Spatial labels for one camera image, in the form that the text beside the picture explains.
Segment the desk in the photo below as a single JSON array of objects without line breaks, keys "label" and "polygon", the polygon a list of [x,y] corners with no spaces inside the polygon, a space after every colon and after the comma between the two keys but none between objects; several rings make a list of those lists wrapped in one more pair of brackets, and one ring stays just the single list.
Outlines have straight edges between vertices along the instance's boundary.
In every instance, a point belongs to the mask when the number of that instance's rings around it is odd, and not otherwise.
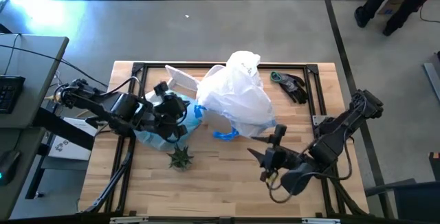
[{"label": "desk", "polygon": [[[0,45],[12,46],[15,34],[0,36]],[[28,49],[55,58],[64,54],[69,39],[66,37],[22,35],[15,47]],[[4,72],[11,49],[0,47],[0,72]],[[8,74],[26,78],[23,92],[12,114],[0,117],[0,153],[16,149],[21,158],[14,179],[0,187],[0,221],[8,219],[23,187],[35,154],[44,136],[43,128],[26,128],[34,119],[49,88],[59,62],[35,54],[14,51]]]},{"label": "desk", "polygon": [[[126,80],[131,75],[132,66],[133,62],[115,62],[109,88],[115,88]],[[319,63],[318,67],[327,113],[337,116],[344,111],[344,102],[335,65]],[[179,69],[199,80],[208,70],[184,67]],[[308,106],[294,104],[278,84],[270,82],[270,71],[259,70],[264,90],[274,105],[277,122],[287,125],[282,145],[293,150],[302,150],[313,140]],[[302,75],[300,71],[295,70],[279,71]],[[149,68],[146,91],[151,91],[159,81],[168,79],[165,68]],[[317,102],[315,88],[312,91]],[[96,138],[79,201],[80,210],[90,206],[109,182],[117,140],[118,137],[111,133]],[[187,143],[189,151],[195,156],[192,168],[186,172],[177,172],[168,169],[168,155],[136,142],[125,214],[131,210],[137,211],[138,216],[310,217],[315,216],[316,212],[325,213],[321,184],[315,178],[310,181],[304,192],[292,197],[285,204],[273,203],[270,200],[265,184],[259,181],[261,169],[255,158],[246,150],[253,148],[264,152],[267,144],[244,137],[222,142],[214,139],[212,131],[204,124],[194,131]],[[353,163],[353,176],[342,184],[357,204],[368,212],[354,145],[349,142],[348,148]],[[345,175],[348,165],[344,153],[340,156],[338,166],[340,175]],[[120,182],[115,191],[113,209],[118,204]],[[276,193],[277,199],[283,199],[287,195],[284,190]],[[337,209],[332,186],[330,193],[333,208]]]}]

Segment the person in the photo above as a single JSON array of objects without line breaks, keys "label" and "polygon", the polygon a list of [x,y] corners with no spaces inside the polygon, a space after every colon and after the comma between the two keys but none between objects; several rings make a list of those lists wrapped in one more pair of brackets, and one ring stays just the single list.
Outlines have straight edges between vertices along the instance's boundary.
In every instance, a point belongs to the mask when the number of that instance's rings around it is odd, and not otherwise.
[{"label": "person", "polygon": [[[365,5],[360,6],[355,11],[356,23],[360,28],[374,17],[382,2],[385,0],[368,0]],[[385,36],[390,36],[395,30],[401,28],[406,19],[412,12],[416,12],[418,7],[423,5],[426,0],[404,0],[400,8],[386,23],[386,27],[382,32]]]}]

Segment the paper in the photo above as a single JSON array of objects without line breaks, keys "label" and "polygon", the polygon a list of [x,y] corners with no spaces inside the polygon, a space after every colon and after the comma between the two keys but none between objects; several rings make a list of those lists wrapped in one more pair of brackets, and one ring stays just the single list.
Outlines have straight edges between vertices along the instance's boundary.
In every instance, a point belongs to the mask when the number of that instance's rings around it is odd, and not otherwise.
[{"label": "paper", "polygon": [[[85,120],[69,118],[69,117],[64,117],[63,119],[64,121],[75,126],[76,128],[83,130],[89,135],[94,136],[97,132],[96,128],[86,123]],[[91,154],[90,150],[85,149],[76,144],[73,144],[62,137],[56,136],[54,138],[54,143],[50,148],[50,152],[48,156],[65,158],[65,159],[80,159],[87,161],[90,158],[90,154]]]}]

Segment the blue plastic bag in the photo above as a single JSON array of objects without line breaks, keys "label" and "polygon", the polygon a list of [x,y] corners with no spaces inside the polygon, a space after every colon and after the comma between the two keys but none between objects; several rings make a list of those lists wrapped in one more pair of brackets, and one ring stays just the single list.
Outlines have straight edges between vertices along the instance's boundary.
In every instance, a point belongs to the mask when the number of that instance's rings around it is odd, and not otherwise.
[{"label": "blue plastic bag", "polygon": [[[186,135],[182,135],[177,143],[170,143],[163,140],[159,135],[150,133],[148,131],[135,131],[137,139],[144,145],[155,148],[159,151],[168,151],[174,149],[176,145],[180,148],[183,148],[186,145],[186,139],[190,136],[193,130],[195,130],[201,123],[201,120],[195,117],[195,106],[196,101],[188,96],[182,95],[180,93],[174,92],[178,97],[181,97],[182,100],[187,100],[190,102],[190,105],[187,107],[187,114],[185,120],[182,122],[183,125],[186,126],[186,130],[188,131]],[[169,140],[173,141],[176,137],[172,135]]]}]

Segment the shoe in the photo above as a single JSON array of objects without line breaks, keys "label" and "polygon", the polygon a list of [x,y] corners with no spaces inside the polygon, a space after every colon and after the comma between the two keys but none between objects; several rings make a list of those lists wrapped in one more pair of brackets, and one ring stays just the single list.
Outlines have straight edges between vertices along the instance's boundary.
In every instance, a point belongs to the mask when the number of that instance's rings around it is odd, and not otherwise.
[{"label": "shoe", "polygon": [[386,26],[385,29],[382,31],[382,34],[385,36],[390,36],[393,32],[397,30],[398,27],[389,27]]},{"label": "shoe", "polygon": [[370,18],[366,17],[364,13],[364,7],[358,7],[355,10],[355,19],[357,26],[360,28],[364,28],[366,24],[370,21]]}]

